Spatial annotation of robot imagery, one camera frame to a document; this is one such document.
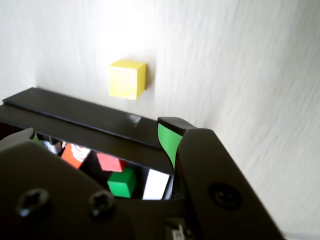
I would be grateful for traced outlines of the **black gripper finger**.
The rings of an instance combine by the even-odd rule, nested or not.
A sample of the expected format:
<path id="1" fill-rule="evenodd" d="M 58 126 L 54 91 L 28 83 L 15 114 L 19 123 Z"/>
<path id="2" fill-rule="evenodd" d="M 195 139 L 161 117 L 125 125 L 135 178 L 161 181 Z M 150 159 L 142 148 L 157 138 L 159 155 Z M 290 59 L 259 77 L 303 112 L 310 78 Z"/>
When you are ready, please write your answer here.
<path id="1" fill-rule="evenodd" d="M 215 132 L 179 117 L 158 124 L 180 136 L 174 177 L 197 240 L 281 240 L 280 230 Z"/>
<path id="2" fill-rule="evenodd" d="M 109 192 L 32 139 L 0 142 L 3 240 L 130 240 L 128 220 Z"/>

